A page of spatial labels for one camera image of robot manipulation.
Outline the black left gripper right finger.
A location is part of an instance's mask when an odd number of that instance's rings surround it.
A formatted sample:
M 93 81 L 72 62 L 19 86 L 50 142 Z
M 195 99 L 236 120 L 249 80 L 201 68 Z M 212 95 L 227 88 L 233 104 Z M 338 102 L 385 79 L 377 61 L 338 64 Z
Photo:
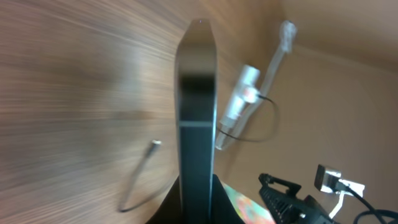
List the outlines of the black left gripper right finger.
M 211 223 L 244 224 L 216 174 L 213 174 L 212 180 Z

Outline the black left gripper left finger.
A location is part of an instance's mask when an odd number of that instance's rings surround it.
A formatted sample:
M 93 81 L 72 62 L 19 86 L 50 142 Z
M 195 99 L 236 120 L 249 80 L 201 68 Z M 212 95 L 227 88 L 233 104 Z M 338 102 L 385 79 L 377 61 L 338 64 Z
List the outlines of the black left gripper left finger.
M 177 177 L 164 201 L 146 224 L 181 224 L 181 222 L 180 181 Z

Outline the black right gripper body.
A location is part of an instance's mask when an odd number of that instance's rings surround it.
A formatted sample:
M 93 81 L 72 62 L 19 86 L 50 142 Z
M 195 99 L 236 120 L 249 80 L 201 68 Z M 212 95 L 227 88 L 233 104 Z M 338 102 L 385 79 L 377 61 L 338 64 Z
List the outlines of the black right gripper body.
M 289 212 L 291 224 L 339 224 L 329 217 L 326 210 L 311 196 L 297 199 Z

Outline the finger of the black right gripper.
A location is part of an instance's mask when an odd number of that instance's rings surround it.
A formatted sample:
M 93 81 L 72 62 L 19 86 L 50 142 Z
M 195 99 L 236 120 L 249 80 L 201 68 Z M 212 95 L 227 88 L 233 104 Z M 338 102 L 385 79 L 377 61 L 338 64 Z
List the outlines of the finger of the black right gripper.
M 297 223 L 302 211 L 295 206 L 299 203 L 296 194 L 302 186 L 269 174 L 261 174 L 259 181 L 262 184 L 259 194 L 276 224 Z M 272 184 L 283 185 L 287 190 L 283 193 L 272 188 Z

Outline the blue Galaxy smartphone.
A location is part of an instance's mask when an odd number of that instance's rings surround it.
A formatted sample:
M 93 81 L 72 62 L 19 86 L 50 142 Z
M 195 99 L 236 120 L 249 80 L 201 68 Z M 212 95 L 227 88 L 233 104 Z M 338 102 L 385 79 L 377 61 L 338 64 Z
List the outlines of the blue Galaxy smartphone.
M 217 53 L 207 19 L 194 19 L 175 55 L 175 115 L 183 223 L 209 223 L 216 117 Z

